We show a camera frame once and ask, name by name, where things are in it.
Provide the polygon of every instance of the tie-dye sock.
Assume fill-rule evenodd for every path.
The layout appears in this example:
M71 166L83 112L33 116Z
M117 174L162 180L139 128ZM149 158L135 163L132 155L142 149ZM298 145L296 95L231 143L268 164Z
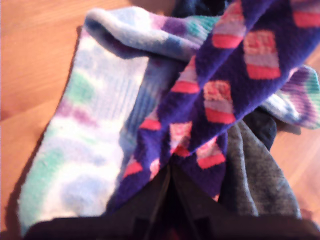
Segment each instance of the tie-dye sock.
M309 129L320 127L320 86L317 72L301 66L270 96L262 108L277 119Z
M67 88L22 186L22 234L39 221L106 210L139 125L217 20L138 7L88 13Z

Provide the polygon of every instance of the knit fabric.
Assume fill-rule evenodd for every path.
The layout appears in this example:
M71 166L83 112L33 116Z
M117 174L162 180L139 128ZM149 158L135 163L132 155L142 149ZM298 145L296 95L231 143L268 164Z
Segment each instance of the knit fabric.
M309 129L320 127L318 74L308 66L296 69L289 81L261 107L277 119Z
M128 174L116 192L117 205L169 160L209 196L218 195L226 165L226 129L279 89L317 46L320 22L303 16L318 16L314 10L319 8L318 1L301 0L230 4L170 92L142 123Z
M293 19L292 4L235 1L213 31L214 17L90 11L66 92L21 190L22 233L56 217L100 215L115 189L121 206L169 159L216 199L226 129L279 89L318 43L319 24Z
M260 107L244 116L243 121L270 151L277 134L276 121Z
M138 7L87 14L65 93L22 186L22 234L39 221L105 212L139 126L218 19Z
M299 9L299 5L302 4L296 1L292 6L295 9ZM214 16L227 5L228 1L225 0L181 0L175 6L173 15L176 17L191 15ZM308 66L301 66L294 69L294 71L296 72L288 80L288 83L270 96L261 107L285 123L316 129L320 126L318 74Z
M218 202L239 215L300 218L297 199L264 144L243 121L227 132L226 174Z

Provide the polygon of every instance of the sock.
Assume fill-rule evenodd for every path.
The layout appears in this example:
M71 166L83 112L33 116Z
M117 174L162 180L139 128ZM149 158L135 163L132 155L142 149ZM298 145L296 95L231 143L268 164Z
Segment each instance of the sock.
M277 134L277 124L275 120L260 107L243 118L244 123L250 128L252 133L270 151Z
M301 66L288 82L270 96L261 107L277 119L292 125L320 127L320 87L317 72Z
M138 127L218 19L139 7L88 13L65 93L21 189L22 235L39 221L106 211Z
M226 130L281 88L317 46L320 22L304 16L318 16L309 11L319 7L311 0L231 3L150 116L157 128L142 123L138 130L116 206L152 179L154 163L158 171L169 161L217 199L226 171Z
M227 132L226 173L219 203L239 215L301 218L297 199L264 144L243 121Z

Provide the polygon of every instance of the wooden surface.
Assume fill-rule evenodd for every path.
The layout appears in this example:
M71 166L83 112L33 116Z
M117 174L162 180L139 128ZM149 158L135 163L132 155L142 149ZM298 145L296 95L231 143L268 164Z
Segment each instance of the wooden surface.
M1 239L18 239L17 199L62 96L86 12L129 5L169 15L174 1L1 1ZM320 71L320 49L308 63ZM279 125L271 154L303 214L320 224L320 130Z

